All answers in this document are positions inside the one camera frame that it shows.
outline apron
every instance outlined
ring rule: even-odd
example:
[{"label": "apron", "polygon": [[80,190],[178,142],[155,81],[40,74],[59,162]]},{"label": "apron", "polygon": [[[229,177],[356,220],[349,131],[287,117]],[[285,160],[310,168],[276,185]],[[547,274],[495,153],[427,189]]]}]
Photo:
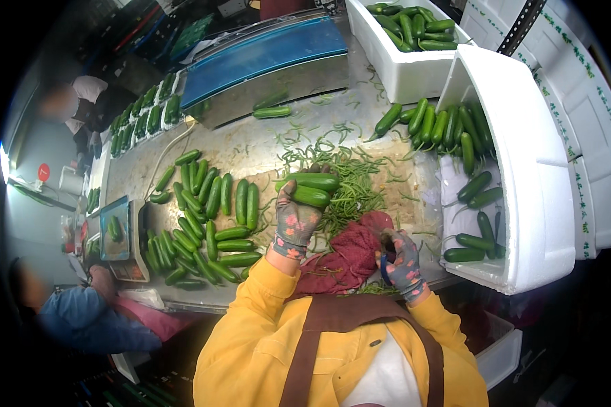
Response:
[{"label": "apron", "polygon": [[443,407],[443,351],[432,335],[392,299],[375,294],[337,297],[335,294],[312,296],[303,333],[299,339],[290,370],[287,372],[280,407],[305,407],[310,392],[314,362],[321,332],[350,332],[360,325],[400,318],[418,334],[430,369],[427,407]]}]

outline person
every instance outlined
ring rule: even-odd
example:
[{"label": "person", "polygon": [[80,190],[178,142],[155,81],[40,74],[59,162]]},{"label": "person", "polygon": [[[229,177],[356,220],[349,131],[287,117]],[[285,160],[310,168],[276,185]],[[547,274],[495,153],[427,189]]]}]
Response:
[{"label": "person", "polygon": [[383,233],[397,253],[387,274],[406,310],[373,294],[285,304],[322,216],[291,198],[295,188],[291,180],[279,191],[274,240],[198,357],[195,405],[487,406],[460,318],[427,286],[404,231]]},{"label": "person", "polygon": [[99,134],[138,99],[121,86],[109,85],[94,76],[80,76],[72,84],[54,83],[42,98],[41,114],[55,122],[65,122],[77,144],[77,158],[90,165],[101,154]]},{"label": "person", "polygon": [[52,284],[33,258],[17,258],[9,286],[21,318],[55,343],[90,354],[149,352],[190,323],[116,296],[111,273],[94,265],[89,288],[52,293]]}]

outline metal work table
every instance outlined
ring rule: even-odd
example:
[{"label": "metal work table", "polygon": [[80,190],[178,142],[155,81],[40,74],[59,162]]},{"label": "metal work table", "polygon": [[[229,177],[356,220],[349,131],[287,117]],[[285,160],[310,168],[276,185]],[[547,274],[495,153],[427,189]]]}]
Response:
[{"label": "metal work table", "polygon": [[[419,153],[409,161],[396,161],[409,150],[409,143],[399,140],[398,134],[390,132],[380,140],[362,144],[371,136],[375,123],[382,118],[390,103],[384,98],[384,92],[376,88],[373,83],[368,82],[372,77],[369,70],[369,62],[358,41],[350,34],[348,21],[341,18],[336,21],[344,39],[348,45],[348,61],[350,65],[350,88],[348,91],[337,91],[331,94],[331,104],[325,106],[315,105],[310,101],[321,100],[318,96],[306,98],[296,102],[290,102],[294,117],[291,120],[295,124],[302,124],[306,129],[320,125],[312,131],[304,131],[312,143],[316,138],[333,129],[334,124],[346,122],[349,127],[354,127],[354,122],[362,128],[362,138],[356,129],[348,135],[342,145],[353,147],[358,143],[374,157],[389,156],[394,159],[397,167],[388,166],[395,174],[412,174],[407,182],[387,183],[387,171],[383,169],[380,174],[373,176],[375,188],[383,189],[385,203],[389,213],[396,223],[399,215],[401,227],[407,232],[437,232],[441,235],[443,221],[440,210],[440,181],[436,176],[437,158],[436,154]],[[379,81],[377,75],[373,81]],[[246,178],[249,182],[258,184],[262,191],[265,185],[268,187],[261,192],[260,206],[264,206],[272,197],[276,196],[270,182],[278,178],[277,169],[283,168],[283,162],[278,156],[285,152],[284,147],[277,143],[274,130],[280,134],[287,132],[292,125],[290,118],[269,118],[259,120],[251,116],[241,118],[214,131],[206,129],[201,124],[196,124],[187,137],[177,142],[162,159],[159,169],[152,180],[152,172],[156,161],[165,147],[177,136],[184,133],[188,127],[185,123],[179,125],[155,139],[149,140],[132,151],[127,152],[120,158],[111,162],[108,174],[108,186],[106,191],[107,204],[128,195],[129,200],[140,199],[147,196],[150,183],[155,184],[167,166],[172,165],[176,157],[184,151],[199,149],[203,152],[202,158],[208,160],[209,166],[220,169],[220,175],[230,172],[233,179]],[[404,126],[396,127],[403,134]],[[326,140],[338,143],[339,134],[330,133]],[[291,146],[291,149],[300,147],[304,149],[310,142],[302,139],[300,143]],[[169,185],[175,180],[180,181],[179,171],[175,171]],[[420,199],[420,202],[402,199],[400,192]],[[157,232],[161,229],[171,231],[177,228],[176,220],[181,212],[176,206],[176,200],[165,205],[147,204],[147,228],[153,228]],[[272,210],[267,215],[273,216]],[[218,229],[233,226],[226,217],[220,214],[215,223]],[[273,227],[256,236],[256,241],[268,244],[273,237]],[[439,250],[440,239],[431,234],[415,234],[412,239],[417,244],[424,240],[430,248]],[[439,289],[461,281],[459,277],[446,272],[439,264],[438,257],[423,245],[419,247],[421,274],[426,278],[432,289]],[[237,285],[225,282],[224,287],[212,287],[203,291],[184,291],[168,287],[160,277],[152,276],[149,283],[121,283],[122,288],[155,288],[160,293],[166,305],[176,309],[190,311],[202,311],[208,313],[224,313],[228,304],[235,298]]]}]

